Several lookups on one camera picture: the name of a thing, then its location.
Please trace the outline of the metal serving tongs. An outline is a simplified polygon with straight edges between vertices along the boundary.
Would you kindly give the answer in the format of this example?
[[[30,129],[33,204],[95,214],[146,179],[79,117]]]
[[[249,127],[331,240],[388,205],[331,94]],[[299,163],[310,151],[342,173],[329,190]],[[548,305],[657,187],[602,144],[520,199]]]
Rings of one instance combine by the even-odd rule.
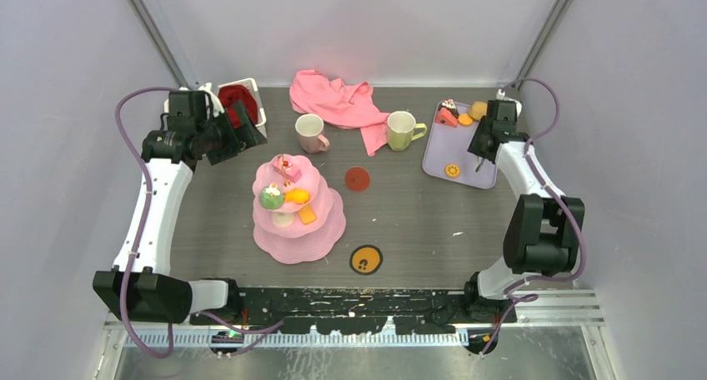
[[[474,171],[475,171],[476,173],[479,173],[479,172],[483,169],[484,164],[485,164],[486,162],[487,162],[487,159],[486,159],[486,158],[478,157],[477,164],[476,164],[476,166],[475,166],[475,168],[474,168]]]

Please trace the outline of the white plastic basket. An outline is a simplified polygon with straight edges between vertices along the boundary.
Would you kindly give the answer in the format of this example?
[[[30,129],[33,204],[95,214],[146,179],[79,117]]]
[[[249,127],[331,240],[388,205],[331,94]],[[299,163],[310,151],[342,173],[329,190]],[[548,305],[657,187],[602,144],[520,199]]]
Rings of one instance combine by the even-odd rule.
[[[240,85],[245,86],[252,93],[253,97],[255,98],[255,100],[258,104],[258,123],[255,124],[255,126],[265,137],[267,137],[268,136],[267,129],[266,129],[267,118],[265,115],[265,111],[263,108],[261,97],[259,95],[259,90],[258,90],[258,86],[257,86],[256,81],[252,77],[247,77],[247,78],[237,80],[234,82],[226,82],[223,84],[219,84],[218,90],[221,87],[235,85],[235,84],[240,84]]]

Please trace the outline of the pink cloth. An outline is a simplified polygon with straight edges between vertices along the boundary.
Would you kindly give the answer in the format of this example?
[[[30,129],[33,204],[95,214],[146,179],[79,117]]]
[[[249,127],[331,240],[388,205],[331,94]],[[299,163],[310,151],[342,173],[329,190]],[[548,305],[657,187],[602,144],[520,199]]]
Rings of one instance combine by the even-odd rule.
[[[337,128],[358,129],[365,151],[372,157],[387,142],[389,117],[374,104],[373,92],[368,82],[347,84],[309,69],[296,72],[289,98],[297,113],[315,114]]]

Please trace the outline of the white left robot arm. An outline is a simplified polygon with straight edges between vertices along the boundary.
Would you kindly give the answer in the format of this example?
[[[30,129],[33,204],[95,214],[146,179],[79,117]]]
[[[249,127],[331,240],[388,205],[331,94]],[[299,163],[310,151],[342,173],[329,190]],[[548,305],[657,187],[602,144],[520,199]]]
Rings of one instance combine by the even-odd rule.
[[[176,89],[169,90],[167,105],[159,129],[140,148],[128,147],[142,173],[138,200],[121,250],[109,270],[95,273],[93,290],[121,320],[175,324],[210,310],[221,323],[235,323],[243,313],[237,283],[171,277],[171,247],[198,162],[216,165],[267,142],[256,128],[257,105]]]

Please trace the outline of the orange wafer bar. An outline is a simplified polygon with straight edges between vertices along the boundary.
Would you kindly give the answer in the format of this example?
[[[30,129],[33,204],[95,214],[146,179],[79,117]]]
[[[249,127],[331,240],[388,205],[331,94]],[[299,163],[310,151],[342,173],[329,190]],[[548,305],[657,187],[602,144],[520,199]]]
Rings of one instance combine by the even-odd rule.
[[[298,214],[300,221],[304,225],[309,225],[310,223],[313,223],[317,220],[317,216],[309,204],[300,208],[297,211],[297,214]]]

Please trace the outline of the green frog macaron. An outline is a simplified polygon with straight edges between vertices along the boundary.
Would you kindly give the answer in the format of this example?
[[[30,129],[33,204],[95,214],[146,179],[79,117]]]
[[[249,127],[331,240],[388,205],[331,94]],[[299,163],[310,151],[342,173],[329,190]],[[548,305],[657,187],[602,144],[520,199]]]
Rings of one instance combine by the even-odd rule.
[[[261,190],[258,195],[258,202],[264,209],[275,210],[285,204],[286,196],[278,184],[273,182]]]

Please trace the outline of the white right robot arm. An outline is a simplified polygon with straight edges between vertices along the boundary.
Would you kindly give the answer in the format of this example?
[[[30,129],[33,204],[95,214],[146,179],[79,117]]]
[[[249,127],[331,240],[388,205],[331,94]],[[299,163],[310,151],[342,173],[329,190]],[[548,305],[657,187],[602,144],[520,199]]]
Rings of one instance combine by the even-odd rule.
[[[506,177],[516,198],[502,257],[464,287],[464,314],[477,323],[516,288],[535,279],[568,281],[582,261],[584,203],[565,196],[548,179],[530,136],[517,129],[518,107],[514,100],[488,101],[468,148]]]

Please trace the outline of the white round cake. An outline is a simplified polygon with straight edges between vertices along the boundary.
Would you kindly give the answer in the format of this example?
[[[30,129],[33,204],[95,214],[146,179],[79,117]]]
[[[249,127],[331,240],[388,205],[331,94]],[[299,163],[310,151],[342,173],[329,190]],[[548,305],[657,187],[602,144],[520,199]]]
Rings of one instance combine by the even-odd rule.
[[[272,212],[271,221],[278,228],[286,228],[290,226],[295,219],[295,214],[290,212]]]

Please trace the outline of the red round coaster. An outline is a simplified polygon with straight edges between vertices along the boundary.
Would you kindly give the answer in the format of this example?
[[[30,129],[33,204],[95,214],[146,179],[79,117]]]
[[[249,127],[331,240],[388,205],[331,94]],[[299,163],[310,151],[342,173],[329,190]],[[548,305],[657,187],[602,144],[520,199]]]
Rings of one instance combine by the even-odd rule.
[[[371,183],[369,172],[364,167],[351,167],[344,176],[345,186],[352,192],[363,192]]]

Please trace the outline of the orange fish-shaped cookie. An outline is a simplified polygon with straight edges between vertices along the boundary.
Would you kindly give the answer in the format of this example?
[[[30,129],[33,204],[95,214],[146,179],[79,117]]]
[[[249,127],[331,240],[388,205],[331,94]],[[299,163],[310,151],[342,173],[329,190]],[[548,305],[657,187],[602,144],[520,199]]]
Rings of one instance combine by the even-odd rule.
[[[302,188],[295,188],[284,193],[286,203],[306,204],[310,200],[310,193]]]

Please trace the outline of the green mug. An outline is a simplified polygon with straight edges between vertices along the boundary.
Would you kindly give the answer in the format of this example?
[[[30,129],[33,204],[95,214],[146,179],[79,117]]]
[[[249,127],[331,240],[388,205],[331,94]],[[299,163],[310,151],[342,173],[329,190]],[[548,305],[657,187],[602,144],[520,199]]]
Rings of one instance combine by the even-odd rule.
[[[424,137],[427,131],[427,125],[418,123],[412,113],[407,111],[392,112],[387,119],[387,144],[391,150],[402,152],[411,142]]]

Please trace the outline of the orange round sticker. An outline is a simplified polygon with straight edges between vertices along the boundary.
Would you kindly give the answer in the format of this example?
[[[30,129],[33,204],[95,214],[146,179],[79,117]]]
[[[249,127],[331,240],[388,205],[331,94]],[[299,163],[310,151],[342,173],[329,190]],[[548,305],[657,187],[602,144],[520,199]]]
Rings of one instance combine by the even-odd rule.
[[[384,261],[382,251],[374,245],[362,245],[355,248],[349,257],[349,267],[357,274],[368,276],[375,274]]]

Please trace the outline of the pink three-tier dessert stand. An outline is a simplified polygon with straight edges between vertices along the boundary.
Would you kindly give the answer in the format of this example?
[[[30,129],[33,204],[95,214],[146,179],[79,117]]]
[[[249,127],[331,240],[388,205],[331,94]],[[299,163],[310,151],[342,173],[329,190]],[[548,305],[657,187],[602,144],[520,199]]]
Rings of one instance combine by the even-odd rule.
[[[343,199],[328,185],[325,177],[307,157],[283,154],[301,170],[302,177],[297,182],[286,183],[274,171],[271,162],[280,154],[258,167],[252,185],[253,239],[259,248],[280,263],[317,261],[326,257],[334,244],[343,236],[346,227]],[[310,200],[306,204],[285,203],[279,209],[264,209],[258,202],[258,195],[271,183],[277,183],[284,193],[295,188],[305,189],[310,193]],[[314,210],[317,220],[304,225],[297,211],[308,204]],[[288,227],[276,227],[271,221],[272,212],[294,213],[294,222]]]

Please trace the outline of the pink cherry cake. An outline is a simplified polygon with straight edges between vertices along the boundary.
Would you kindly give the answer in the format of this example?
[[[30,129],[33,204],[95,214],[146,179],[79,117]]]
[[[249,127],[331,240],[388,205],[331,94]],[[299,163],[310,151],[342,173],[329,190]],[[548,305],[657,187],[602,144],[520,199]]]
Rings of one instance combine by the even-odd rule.
[[[301,170],[284,154],[276,156],[271,165],[286,183],[295,183],[302,177]]]

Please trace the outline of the pink mug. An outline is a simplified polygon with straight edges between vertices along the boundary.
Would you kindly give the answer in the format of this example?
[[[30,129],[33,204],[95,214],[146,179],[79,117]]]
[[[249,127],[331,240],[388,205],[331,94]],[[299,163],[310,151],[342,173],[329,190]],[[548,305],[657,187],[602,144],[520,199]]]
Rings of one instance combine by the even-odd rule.
[[[302,114],[295,122],[301,148],[310,154],[327,152],[330,141],[324,136],[324,120],[315,114]]]

